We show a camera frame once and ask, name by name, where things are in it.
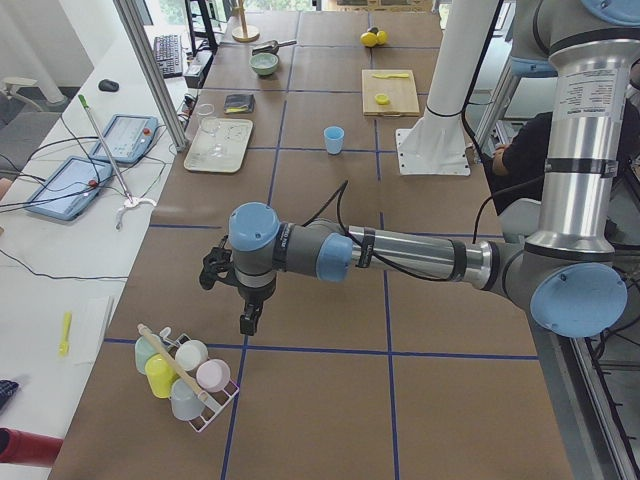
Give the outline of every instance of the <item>blue cup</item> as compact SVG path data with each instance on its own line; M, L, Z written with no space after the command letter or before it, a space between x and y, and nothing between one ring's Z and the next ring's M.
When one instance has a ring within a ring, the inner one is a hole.
M157 336L155 333L153 334L153 336L156 337L160 343L162 343L159 336ZM136 357L136 370L138 370L138 373L146 375L144 366L146 365L147 360L149 360L158 352L156 352L156 349L153 348L153 345L151 345L144 337L138 338L134 350Z
M324 145L327 153L337 155L342 150L344 143L344 130L340 127L327 127L324 129Z

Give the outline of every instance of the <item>green bowl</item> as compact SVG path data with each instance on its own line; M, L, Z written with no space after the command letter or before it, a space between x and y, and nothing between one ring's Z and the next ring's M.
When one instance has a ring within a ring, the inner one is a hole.
M257 53L249 59L249 65L254 72L264 77L276 71L279 61L278 56L273 53Z

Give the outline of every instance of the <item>tablet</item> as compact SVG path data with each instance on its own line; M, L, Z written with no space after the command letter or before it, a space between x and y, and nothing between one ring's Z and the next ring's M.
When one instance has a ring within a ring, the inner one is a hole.
M139 115L114 115L102 132L113 159L124 165L136 163L147 153L158 129L158 119ZM96 142L89 158L108 162L100 141Z
M29 206L26 209L58 220L73 220L100 192L100 188L91 188L89 182L95 180L104 185L112 172L110 163L69 157L44 185L29 197Z

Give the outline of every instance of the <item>cable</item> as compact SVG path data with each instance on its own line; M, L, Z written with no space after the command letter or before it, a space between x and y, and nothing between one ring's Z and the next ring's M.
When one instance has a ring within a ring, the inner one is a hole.
M640 343L636 342L635 340L630 339L629 337L622 335L618 332L613 332L613 335L615 335L616 337L620 337L623 340L626 340L629 343L633 343L634 345L636 345L637 347L640 347Z
M13 170L0 169L0 173L4 173L5 175L15 175L16 177L31 178L31 179L35 180L36 182L38 182L40 185L42 185L46 181L45 178L38 177L36 175L29 175L28 173L16 173Z
M166 133L166 131L167 131L167 129L166 129L166 127L165 127L165 130L164 130L160 135L157 135L157 137L153 139L152 143L150 143L150 146L149 146L148 151L151 151L151 150L152 150L152 149L157 145L158 141L160 140L160 138L162 138L162 136ZM70 138L70 139L66 139L66 140L60 140L60 141L58 141L58 142L52 142L51 144L43 145L42 147L38 148L37 150L41 150L41 149L43 149L43 148L46 148L47 146L51 146L51 145L54 145L54 144L63 143L63 142L71 141L71 140L76 140L76 139L78 139L78 138L81 138L81 137L74 137L74 138ZM162 164L163 164L162 168L160 169L160 172L159 172L158 176L157 176L157 177L155 178L155 180L151 183L151 185L149 186L149 188L147 189L147 191L143 194L143 196L144 196L144 195L146 195L146 194L151 190L151 188L153 188L153 186L154 186L154 185L155 185L155 184L160 180L160 177L162 176L162 173L164 172L164 169L166 168L166 166L167 166L168 164L167 164L166 162L164 162L164 161L162 161L162 160L158 159L158 158L150 157L150 156L148 156L148 155L146 155L146 154L145 154L145 155L143 155L143 157L147 157L147 158L149 158L149 159L151 159L151 160L154 160L154 161L156 161L156 162L160 162L160 163L162 163ZM124 174L124 173L126 173L128 170L130 170L130 169L131 169L131 168L133 168L134 166L135 166L135 165L131 165L131 166L129 166L129 167L127 167L127 168L123 169L123 170L122 170L122 173L123 173L123 174ZM113 177L115 177L115 174L112 174L112 175L110 175L110 176L108 176L108 177L106 177L106 178L104 178L104 179L100 179L100 178L99 178L99 176L98 176L99 181L98 181L98 185L97 185L97 186L95 186L95 187L89 187L89 188L86 188L86 189L80 190L79 192L69 193L69 194L67 194L67 195L61 195L61 196L59 196L59 197L48 198L48 199L43 199L43 200L31 200L31 201L28 201L28 202L6 203L6 204L4 204L4 205L0 205L0 213L9 213L9 212L14 212L14 211L16 211L16 210L22 210L22 209L25 209L25 208L27 208L27 207L29 207L29 206L32 206L32 205L45 205L45 204L47 204L47 203L54 202L54 201L56 201L56 200L61 200L61 199L69 198L69 197L76 196L76 195L83 195L83 194L85 194L85 193L88 193L88 192L92 191L94 188L110 189L110 190L113 190L113 191L117 192L119 195L121 195L121 196L123 196L123 197L124 197L124 196L125 196L125 195L124 195L124 193L120 192L118 189L116 189L116 188L114 188L114 187L107 187L107 186L105 186L105 184L106 184L109 180L111 180ZM67 186L66 186L66 187L64 187L64 188L61 188L61 189L52 189L52 188L49 188L49 187L47 187L47 186L45 186L45 185L43 185L43 186L44 186L44 188L45 188L45 189L47 189L47 190L49 190L49 191L56 192L56 191L62 191L62 190L65 190L66 188L69 188L71 185L78 184L78 183L80 183L80 182L74 182L74 183L72 183L72 184L70 184L70 185L67 185Z
M47 143L45 145L39 146L33 152L31 152L31 154L27 157L27 162L32 160L34 155L36 153L38 153L40 150L44 150L45 148L52 147L54 145L59 145L61 143L66 143L66 142L78 142L79 140L97 140L97 139L98 139L98 137L96 137L96 136L84 136L84 137L65 138L64 140L58 140L56 142Z
M612 242L612 241L609 241L609 243L616 250L629 250L629 251L634 251L634 252L635 251L640 251L640 245L629 245L629 244L625 244L625 243L616 243L616 242Z
M480 147L480 144L476 139L476 132L473 131L473 129L471 128L471 125L469 125L469 122L467 121L467 115L466 115L467 106L469 106L469 104L471 103L471 96L473 95L473 89L475 88L476 82L478 81L478 76L480 75L480 70L482 69L482 62L484 61L484 58L487 55L487 51L489 50L489 45L491 44L491 39L493 38L493 32L494 32L496 23L498 22L498 18L500 17L500 11L502 10L503 3L504 2L501 0L496 5L496 10L493 13L493 19L491 21L491 27L489 27L489 30L487 31L487 35L484 38L482 51L480 52L478 63L476 63L476 69L473 72L473 78L471 79L471 83L469 84L469 89L467 90L467 97L464 100L462 113L460 115L460 118L462 120L462 127L464 128L464 131L467 132L467 135L469 135L469 138L471 138L471 142L473 143L473 147L476 149L478 158L482 158L482 148Z
M521 188L528 187L530 185L534 185L534 184L542 181L543 179L544 179L544 175L540 175L539 177L536 177L533 180L529 180L528 182L519 183L518 185L514 185L512 187L503 188L502 190L498 190L498 191L494 192L493 194L491 194L489 197L487 197L485 199L485 201L482 202L482 205L480 205L480 208L478 209L478 214L476 215L476 221L475 221L475 223L473 225L473 239L471 240L471 243L476 243L476 240L478 239L478 226L480 225L480 217L482 216L482 211L484 210L484 207L487 206L487 203L489 203L495 197L498 197L498 196L500 196L502 194L505 194L505 193L513 192L515 190L520 190Z
M348 180L345 180L342 185L340 185L340 187L338 187L338 189L333 192L333 195L331 195L331 197L329 197L329 200L327 200L324 205L320 208L320 210L318 210L309 220L307 220L306 222L304 222L302 224L303 227L308 227L313 221L315 221L320 215L322 215L322 212L325 211L325 209L329 206L329 204L331 202L333 202L333 200L340 194L341 191L344 191L344 189L347 188L347 184L349 183Z
M60 120L62 121L62 124L64 125L64 128L67 129L67 131L69 132L69 134L73 137L73 138L78 138L76 137L76 134L73 133L71 131L71 129L69 128L69 126L67 125L67 122L64 121L64 117L62 115L60 115ZM87 156L87 159L91 162L91 165L93 165L93 169L96 172L96 178L98 179L98 183L100 183L100 173L98 172L98 167L96 167L95 162L93 161L93 158L91 158L89 156L89 152L87 152L84 148L84 145L82 145L82 142L80 142L80 140L77 140L78 145L80 145L80 148L82 149L82 151L84 152L84 154Z
M337 192L338 192L338 202L336 204L336 215L338 217L338 224L340 225L340 228L342 229L344 234L347 237L349 237L356 245L358 245L360 248L362 248L362 243L360 243L360 241L358 241L358 239L355 238L349 232L349 229L345 226L344 222L342 221L342 213L341 213L341 211L342 211L342 197L344 195L345 190L347 189L347 185L348 184L349 184L349 180L345 180L344 183L342 185L340 185L340 188L338 188L338 190L337 190ZM408 275L410 277L417 278L418 280L425 280L425 281L428 281L428 282L448 282L448 281L450 281L449 278L427 277L427 276L424 276L424 275L419 275L417 273L414 273L414 272L412 272L410 270L407 270L402 265L399 265L399 264L389 260L388 258L380 255L379 253L377 253L375 251L375 248L373 248L371 250L371 255L374 258L380 260L385 265L393 268L394 270L397 270L400 273L404 273L405 275Z
M6 155L3 155L2 153L0 153L0 157L4 158L7 162L9 162L9 165L11 165L11 168L13 168L16 172L18 173L22 172L22 170L18 168L18 166L15 163L13 163L9 157L7 157Z
M155 162L160 162L162 164L162 168L160 169L160 172L158 172L158 175L153 180L153 182L151 182L151 185L149 185L149 187L142 194L142 196L145 197L151 191L151 189L154 187L154 185L160 181L160 178L162 177L162 174L164 173L164 169L167 168L167 165L169 165L169 164L167 162L165 162L164 160L160 160L159 158L155 158L155 157L150 157L149 155L143 155L143 157L148 158L149 160L153 160Z
M49 278L51 280L126 280L127 279L127 277L116 277L116 276L112 277L112 276L108 276L108 275L100 275L100 276L96 276L96 277L78 277L78 276L75 276L75 275L70 275L70 276L50 275L48 273L36 272L29 265L24 263L22 260L14 257L12 255L9 255L7 252L5 252L2 249L0 249L0 253L2 255L4 255L5 257L10 258L14 262L19 263L20 265L22 265L24 268L26 268L29 271L29 273L35 275L36 277L45 277L45 278Z

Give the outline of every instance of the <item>floor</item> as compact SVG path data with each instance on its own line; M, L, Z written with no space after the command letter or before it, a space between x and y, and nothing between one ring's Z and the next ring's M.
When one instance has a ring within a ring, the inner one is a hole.
M73 98L77 87L61 87L67 98ZM20 94L42 106L45 112L16 98L0 95L0 178L15 179L31 153L40 146L64 108L46 104L37 88L23 88Z

